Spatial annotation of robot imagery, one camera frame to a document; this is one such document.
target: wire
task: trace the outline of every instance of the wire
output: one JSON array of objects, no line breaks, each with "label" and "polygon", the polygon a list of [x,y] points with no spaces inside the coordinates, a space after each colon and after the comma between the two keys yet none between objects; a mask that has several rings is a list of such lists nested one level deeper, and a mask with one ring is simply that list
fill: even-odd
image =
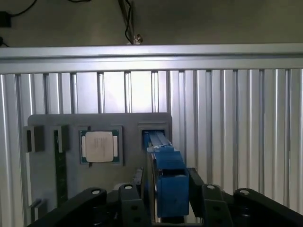
[{"label": "wire", "polygon": [[88,2],[88,1],[91,1],[91,0],[67,0],[67,1],[70,1],[70,2],[73,2],[73,3],[79,3],[79,2]]},{"label": "wire", "polygon": [[16,13],[16,14],[10,14],[11,17],[17,17],[17,16],[20,16],[24,13],[26,13],[27,11],[29,11],[36,3],[37,3],[38,0],[34,0],[33,3],[25,10],[19,12],[19,13]]},{"label": "wire", "polygon": [[128,28],[129,28],[129,23],[130,23],[130,20],[131,20],[131,12],[132,12],[132,5],[129,3],[128,0],[125,0],[126,3],[128,4],[129,8],[128,8],[128,14],[127,14],[127,24],[126,24],[126,30],[125,30],[125,37],[127,38],[127,40],[133,44],[133,42],[131,41],[131,39],[128,37]]}]

